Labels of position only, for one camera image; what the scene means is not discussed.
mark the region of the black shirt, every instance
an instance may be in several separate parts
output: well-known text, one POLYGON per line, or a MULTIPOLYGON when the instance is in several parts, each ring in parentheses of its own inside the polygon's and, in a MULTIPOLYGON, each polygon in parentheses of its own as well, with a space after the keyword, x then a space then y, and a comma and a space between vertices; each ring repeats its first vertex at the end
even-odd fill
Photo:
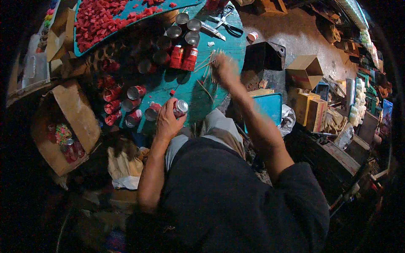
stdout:
POLYGON ((288 167, 271 187, 236 152, 207 138, 189 140, 175 156, 161 210, 132 222, 130 240, 142 241, 136 250, 319 252, 329 227, 307 163, 288 167))

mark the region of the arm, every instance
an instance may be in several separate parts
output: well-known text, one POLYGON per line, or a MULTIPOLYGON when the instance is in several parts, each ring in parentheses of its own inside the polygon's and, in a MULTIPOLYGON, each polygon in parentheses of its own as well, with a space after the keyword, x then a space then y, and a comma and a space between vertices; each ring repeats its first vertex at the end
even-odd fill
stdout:
POLYGON ((160 109, 156 135, 149 151, 148 160, 142 170, 138 184, 138 203, 142 211, 156 210, 164 183, 164 154, 170 140, 183 127, 187 115, 176 120, 173 104, 176 98, 169 99, 160 109))
POLYGON ((266 157, 264 164, 272 180, 276 182, 280 173, 294 164, 288 154, 283 138, 273 121, 256 110, 256 104, 235 73, 236 65, 226 56, 215 58, 216 74, 220 85, 232 95, 232 100, 241 108, 243 119, 253 144, 266 157))

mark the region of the teal table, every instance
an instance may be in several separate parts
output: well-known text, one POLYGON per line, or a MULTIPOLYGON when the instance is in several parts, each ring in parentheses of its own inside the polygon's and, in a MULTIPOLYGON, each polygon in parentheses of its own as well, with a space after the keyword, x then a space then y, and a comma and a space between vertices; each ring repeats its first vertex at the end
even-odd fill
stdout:
MULTIPOLYGON (((185 12, 188 12, 190 19, 196 17, 197 19, 200 19, 201 21, 204 21, 207 24, 215 27, 216 23, 209 17, 209 15, 215 16, 215 14, 212 14, 212 12, 208 13, 207 11, 202 10, 204 5, 205 1, 203 1, 199 5, 186 8, 185 12)), ((232 24, 235 27, 241 29, 243 28, 241 19, 236 10, 234 10, 233 15, 229 15, 226 20, 229 24, 232 24)), ((197 47, 198 56, 196 65, 204 61, 204 59, 206 59, 210 55, 212 50, 219 49, 224 51, 227 56, 232 57, 234 61, 237 62, 240 71, 245 59, 246 36, 243 35, 240 38, 235 38, 225 30, 224 26, 219 27, 218 30, 222 35, 226 37, 226 41, 223 41, 215 36, 211 37, 203 30, 201 30, 200 43, 197 47), (212 47, 208 47, 208 42, 214 42, 215 45, 212 47)), ((189 104, 189 112, 184 124, 185 126, 204 119, 208 113, 210 113, 213 109, 215 109, 222 103, 222 101, 228 94, 227 91, 221 88, 219 85, 217 90, 217 84, 211 84, 209 80, 210 77, 208 77, 204 86, 207 91, 210 92, 211 96, 214 99, 213 101, 211 101, 208 94, 197 83, 197 80, 204 81, 204 79, 202 78, 204 71, 205 68, 200 69, 196 73, 192 72, 190 75, 190 79, 184 84, 179 84, 177 79, 172 80, 172 78, 168 77, 170 76, 170 72, 173 72, 173 69, 168 68, 165 71, 159 72, 158 74, 150 74, 149 83, 145 84, 147 88, 147 94, 143 98, 139 109, 142 111, 142 113, 144 113, 151 102, 163 105, 167 100, 171 98, 170 91, 173 89, 176 91, 174 97, 183 99, 189 104)), ((121 111, 123 117, 121 118, 119 126, 121 128, 126 128, 124 118, 127 113, 124 110, 121 111)), ((137 132, 144 134, 153 133, 155 131, 155 125, 155 122, 146 121, 145 117, 142 117, 139 127, 137 128, 137 132)))

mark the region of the person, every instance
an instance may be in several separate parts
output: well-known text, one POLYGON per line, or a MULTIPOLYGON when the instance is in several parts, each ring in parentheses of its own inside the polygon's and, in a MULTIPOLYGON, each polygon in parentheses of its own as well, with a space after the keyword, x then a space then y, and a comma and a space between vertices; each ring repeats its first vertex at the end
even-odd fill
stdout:
POLYGON ((218 109, 202 137, 178 134, 171 98, 138 185, 141 213, 127 222, 129 252, 320 252, 329 210, 309 164, 295 164, 276 125, 262 116, 236 65, 215 58, 215 74, 240 109, 254 146, 267 157, 272 186, 244 160, 242 138, 218 109))

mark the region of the hand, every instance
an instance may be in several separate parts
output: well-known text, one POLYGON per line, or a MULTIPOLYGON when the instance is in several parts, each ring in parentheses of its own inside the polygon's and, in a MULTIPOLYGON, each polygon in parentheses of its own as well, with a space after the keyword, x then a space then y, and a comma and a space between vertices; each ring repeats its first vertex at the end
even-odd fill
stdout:
POLYGON ((225 55, 216 56, 213 73, 219 79, 220 85, 231 94, 239 91, 246 92, 241 83, 238 67, 229 57, 225 55))
POLYGON ((169 99, 160 109, 157 119, 158 126, 156 127, 155 138, 166 141, 167 143, 176 136, 187 118, 186 114, 178 120, 176 119, 173 107, 177 100, 177 98, 169 99))

